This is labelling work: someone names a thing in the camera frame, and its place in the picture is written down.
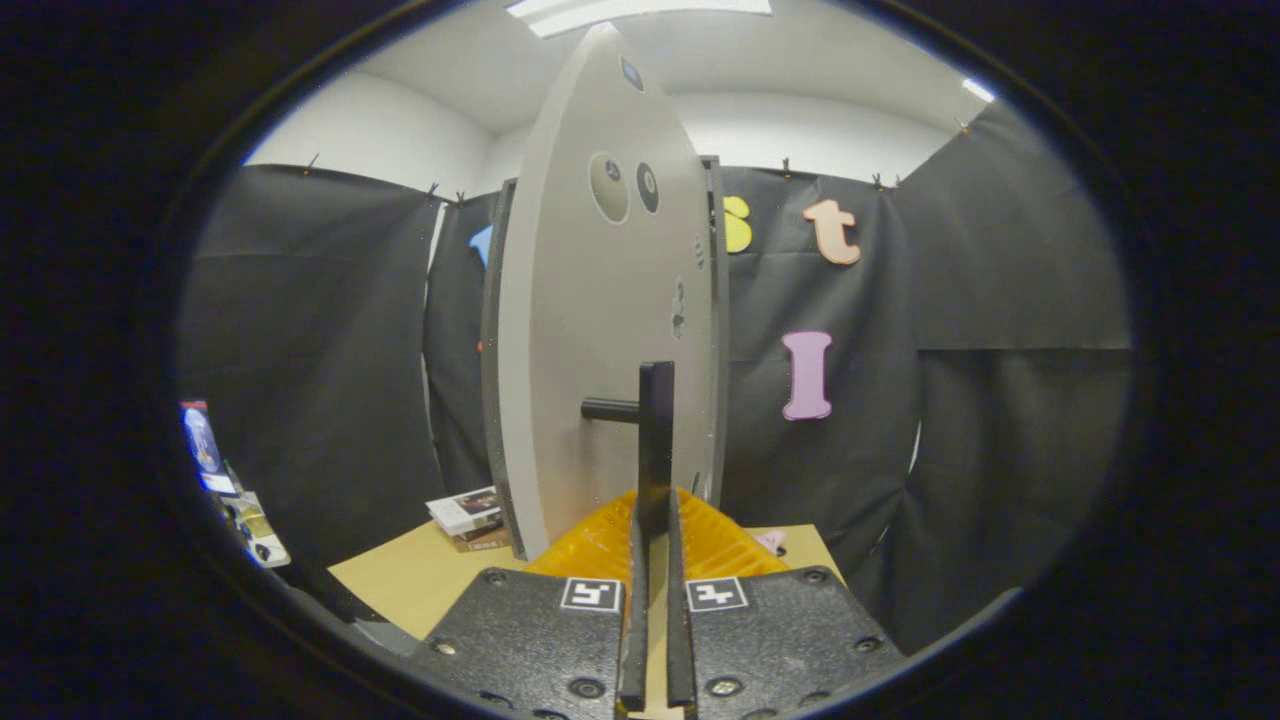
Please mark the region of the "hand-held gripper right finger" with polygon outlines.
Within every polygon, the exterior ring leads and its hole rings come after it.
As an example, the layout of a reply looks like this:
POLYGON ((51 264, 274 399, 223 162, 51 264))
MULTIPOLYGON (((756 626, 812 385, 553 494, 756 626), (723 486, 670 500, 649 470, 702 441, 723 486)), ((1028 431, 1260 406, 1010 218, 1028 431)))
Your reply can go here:
POLYGON ((796 717, 905 660, 832 568, 787 568, 685 489, 668 569, 667 694, 687 719, 796 717))

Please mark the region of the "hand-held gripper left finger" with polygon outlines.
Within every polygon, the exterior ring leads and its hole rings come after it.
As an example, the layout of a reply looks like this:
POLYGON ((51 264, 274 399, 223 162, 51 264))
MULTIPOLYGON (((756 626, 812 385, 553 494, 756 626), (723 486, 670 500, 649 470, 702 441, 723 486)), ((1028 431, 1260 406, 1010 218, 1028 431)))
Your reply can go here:
POLYGON ((648 620, 636 505, 626 492, 526 568, 480 570, 410 666, 508 719, 625 719, 641 708, 648 620))

